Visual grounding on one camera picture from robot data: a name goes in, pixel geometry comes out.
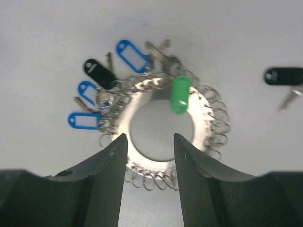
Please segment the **black tag silver key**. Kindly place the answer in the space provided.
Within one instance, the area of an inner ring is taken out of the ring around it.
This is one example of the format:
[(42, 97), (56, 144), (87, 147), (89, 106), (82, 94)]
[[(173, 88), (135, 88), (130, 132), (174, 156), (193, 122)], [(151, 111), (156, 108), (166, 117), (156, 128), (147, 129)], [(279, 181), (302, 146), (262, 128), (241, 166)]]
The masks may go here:
[(263, 74), (264, 82), (269, 86), (289, 86), (290, 91), (278, 108), (285, 113), (290, 104), (303, 95), (302, 67), (271, 67)]

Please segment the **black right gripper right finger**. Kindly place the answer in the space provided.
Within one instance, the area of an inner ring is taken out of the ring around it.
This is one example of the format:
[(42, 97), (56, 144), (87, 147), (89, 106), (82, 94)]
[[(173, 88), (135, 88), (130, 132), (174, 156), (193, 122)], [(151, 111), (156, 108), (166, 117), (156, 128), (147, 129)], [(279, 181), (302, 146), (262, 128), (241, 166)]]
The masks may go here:
[(302, 172), (249, 175), (198, 150), (178, 133), (174, 155), (184, 226), (302, 226)]

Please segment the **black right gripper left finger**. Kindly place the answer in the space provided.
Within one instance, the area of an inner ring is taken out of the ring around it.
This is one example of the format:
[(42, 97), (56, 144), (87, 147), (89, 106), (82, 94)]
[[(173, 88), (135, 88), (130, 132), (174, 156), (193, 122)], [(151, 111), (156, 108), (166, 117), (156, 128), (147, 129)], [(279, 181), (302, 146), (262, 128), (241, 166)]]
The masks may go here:
[(127, 150), (122, 134), (100, 152), (54, 176), (1, 170), (1, 226), (116, 227)]

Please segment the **metal disc with key rings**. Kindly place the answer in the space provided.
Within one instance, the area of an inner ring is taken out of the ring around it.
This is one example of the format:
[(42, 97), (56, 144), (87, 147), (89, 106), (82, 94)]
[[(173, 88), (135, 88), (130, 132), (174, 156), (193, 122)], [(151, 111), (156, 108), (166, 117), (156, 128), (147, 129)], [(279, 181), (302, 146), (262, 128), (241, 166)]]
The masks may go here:
[[(114, 103), (98, 122), (102, 137), (109, 136), (115, 140), (124, 133), (130, 139), (130, 123), (135, 112), (155, 99), (157, 94), (169, 92), (178, 75), (188, 76), (192, 80), (187, 108), (194, 126), (192, 145), (207, 154), (224, 146), (231, 129), (227, 106), (216, 89), (201, 85), (199, 78), (186, 69), (179, 69), (173, 75), (151, 71), (118, 80), (120, 88), (113, 93)], [(141, 154), (132, 141), (128, 142), (126, 173), (131, 173), (131, 176), (126, 177), (125, 182), (131, 183), (135, 188), (147, 191), (155, 188), (162, 191), (168, 188), (178, 190), (174, 159), (152, 160)]]

